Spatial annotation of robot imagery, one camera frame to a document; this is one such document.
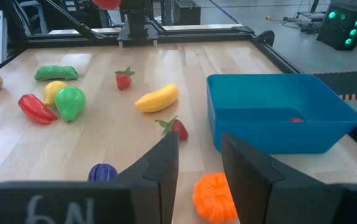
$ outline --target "toy banana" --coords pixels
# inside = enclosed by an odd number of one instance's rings
[[[61,81],[53,81],[47,84],[43,93],[44,104],[46,104],[46,106],[53,106],[55,94],[66,86],[67,83]]]
[[[172,105],[179,97],[179,88],[176,84],[168,84],[159,90],[141,97],[135,103],[142,112],[156,112]]]

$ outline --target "floor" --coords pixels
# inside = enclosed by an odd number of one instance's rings
[[[273,30],[276,34],[274,48],[283,56],[296,64],[305,73],[357,71],[357,48],[350,52],[339,52],[317,42],[316,35],[300,33],[297,29],[284,27],[266,21],[265,16],[272,19],[292,17],[297,10],[307,11],[312,1],[308,0],[212,0],[222,10],[235,18],[244,26],[249,26],[260,33]],[[225,13],[210,0],[195,0],[202,7],[202,24],[232,24]],[[320,1],[318,11],[325,11],[329,0]],[[155,3],[155,15],[160,14],[160,7]],[[110,11],[113,21],[120,21],[119,14]],[[348,102],[357,110],[357,100]]]
[[[35,124],[17,106],[23,94],[42,97],[48,82],[36,82],[33,76],[44,64],[70,65],[79,74],[68,84],[84,92],[86,106],[71,123],[59,118],[47,126]],[[119,91],[111,71],[128,66],[136,74],[131,86]],[[202,175],[223,172],[206,113],[206,78],[214,73],[280,71],[253,44],[242,41],[25,51],[0,69],[5,81],[0,90],[0,181],[85,181],[98,163],[122,172],[160,140],[163,129],[155,120],[178,115],[189,137],[178,151],[174,224],[206,224],[192,197]],[[141,96],[166,83],[179,89],[172,106],[155,113],[141,113],[134,106]],[[60,117],[56,108],[51,110]],[[323,154],[274,157],[326,183],[357,183],[357,143],[349,136]],[[18,204],[26,209],[26,204]]]

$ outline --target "black metal frame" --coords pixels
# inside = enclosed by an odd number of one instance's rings
[[[50,2],[50,0],[42,0],[41,2],[45,4]],[[67,14],[58,6],[56,9],[57,13],[64,15]],[[118,45],[119,42],[119,33],[97,34],[82,24],[79,24],[74,18],[69,16],[67,16],[67,20],[70,21],[73,24],[73,27],[75,27],[81,34],[37,35],[27,37],[24,33],[22,24],[17,18],[17,15],[15,15],[11,0],[0,0],[0,10],[4,10],[7,15],[9,26],[16,28],[14,31],[15,34],[10,35],[11,33],[9,32],[9,47],[14,50],[8,55],[7,60],[3,64],[0,64],[0,68],[5,66],[5,64],[27,49]],[[283,73],[303,73],[299,68],[297,68],[293,63],[287,60],[272,47],[274,43],[274,33],[272,31],[263,32],[258,36],[254,35],[254,32],[248,27],[232,27],[230,29],[175,30],[163,33],[160,33],[159,31],[155,40],[157,40],[158,43],[247,40],[252,42],[254,46]],[[350,133],[350,136],[357,142],[357,127],[355,127],[355,129]]]

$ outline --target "toy pumpkin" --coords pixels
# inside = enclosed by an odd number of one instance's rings
[[[212,223],[232,222],[237,214],[223,173],[207,174],[195,184],[193,203],[200,216]]]

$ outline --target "wooden table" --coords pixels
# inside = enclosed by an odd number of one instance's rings
[[[80,74],[68,83],[81,88],[87,102],[72,123],[59,119],[38,125],[17,106],[23,94],[43,97],[48,82],[36,82],[34,74],[40,65],[50,64],[72,65]],[[119,91],[114,72],[128,66],[136,72],[133,83]],[[280,72],[246,41],[27,50],[0,69],[0,181],[85,181],[97,163],[112,164],[121,172],[161,138],[155,119],[178,115],[189,139],[180,143],[174,223],[206,223],[194,209],[193,185],[203,174],[223,171],[208,124],[206,77]],[[178,85],[176,103],[152,114],[135,109],[137,99],[166,83]],[[348,136],[324,154],[275,157],[326,183],[357,182],[357,143]]]

